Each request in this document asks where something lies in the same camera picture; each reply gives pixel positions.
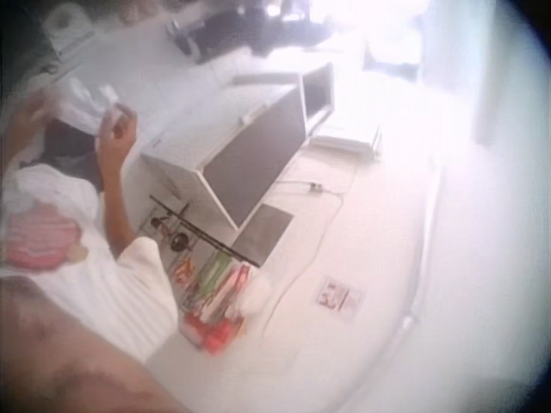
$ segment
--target white t-shirt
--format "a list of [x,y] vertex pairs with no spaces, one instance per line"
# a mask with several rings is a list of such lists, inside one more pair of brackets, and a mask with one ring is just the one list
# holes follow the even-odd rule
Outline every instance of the white t-shirt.
[[82,230],[80,244],[89,251],[79,263],[54,271],[25,274],[1,268],[0,275],[28,275],[62,309],[86,327],[145,362],[176,330],[177,310],[157,244],[137,238],[113,258],[95,225],[98,196],[87,181],[46,166],[18,170],[3,183],[3,218],[38,200],[54,204]]

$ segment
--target white wall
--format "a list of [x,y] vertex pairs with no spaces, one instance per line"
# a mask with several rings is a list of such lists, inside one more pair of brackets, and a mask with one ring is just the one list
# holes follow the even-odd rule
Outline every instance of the white wall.
[[492,144],[471,141],[445,169],[422,317],[343,411],[503,411],[548,361],[549,61],[523,24],[508,37],[508,66],[491,66],[503,79],[487,111]]

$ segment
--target man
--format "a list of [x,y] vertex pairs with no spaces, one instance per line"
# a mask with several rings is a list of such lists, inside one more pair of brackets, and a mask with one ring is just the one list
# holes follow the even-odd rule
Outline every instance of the man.
[[91,183],[44,164],[4,174],[52,106],[33,96],[4,136],[2,394],[17,411],[180,411],[139,366],[177,312],[158,247],[135,236],[122,196],[136,114],[117,105],[121,116],[108,111],[97,136],[106,240]]

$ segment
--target cable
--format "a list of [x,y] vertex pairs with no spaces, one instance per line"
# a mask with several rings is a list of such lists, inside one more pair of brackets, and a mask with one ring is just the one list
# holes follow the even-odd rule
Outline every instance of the cable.
[[333,222],[335,221],[335,219],[337,218],[338,214],[341,212],[341,209],[343,209],[343,206],[344,206],[344,197],[350,192],[350,190],[352,189],[352,185],[354,184],[354,180],[356,179],[356,175],[357,175],[357,172],[358,172],[358,169],[359,169],[359,164],[360,164],[360,158],[358,157],[357,161],[356,161],[356,167],[354,168],[354,172],[352,173],[352,177],[350,178],[350,183],[349,183],[349,186],[347,188],[347,190],[345,192],[333,192],[333,191],[330,191],[328,189],[325,189],[323,187],[323,185],[321,183],[318,183],[318,182],[310,182],[310,181],[277,181],[276,183],[279,183],[279,184],[290,184],[290,185],[308,185],[310,187],[310,192],[309,193],[319,193],[319,194],[328,194],[328,195],[332,195],[332,196],[335,196],[337,197],[339,200],[340,200],[340,203],[339,203],[339,206],[337,208],[337,210],[333,213],[333,215],[331,216],[331,218],[329,219],[329,221],[327,221],[327,224],[325,225],[325,228],[321,234],[321,237],[318,241],[318,245],[316,246],[316,250],[312,256],[312,258],[310,259],[310,261],[308,261],[308,263],[306,264],[306,266],[301,270],[299,271],[299,273],[297,273],[297,275],[291,280],[291,282],[289,282],[287,284],[287,286],[283,289],[282,293],[280,294],[279,298],[277,299],[277,301],[275,302],[273,308],[272,308],[272,311],[271,313],[269,314],[268,316],[268,319],[266,320],[266,323],[264,323],[264,326],[263,326],[263,329],[262,329],[262,335],[261,337],[264,337],[265,336],[265,333],[266,333],[266,330],[268,329],[268,326],[270,324],[270,322],[272,321],[272,318],[274,317],[274,315],[276,314],[277,312],[277,309],[279,308],[279,305],[280,303],[283,301],[283,299],[285,298],[285,296],[288,294],[288,292],[291,290],[291,288],[293,288],[294,284],[296,283],[296,281],[299,280],[300,277],[302,277],[302,275],[304,275],[308,269],[315,263],[316,261],[316,258],[318,258],[318,255],[319,255],[319,252],[321,251],[321,247],[323,246],[324,244],[324,241],[325,241],[325,236],[327,235],[327,232],[329,232],[329,229],[331,228]]

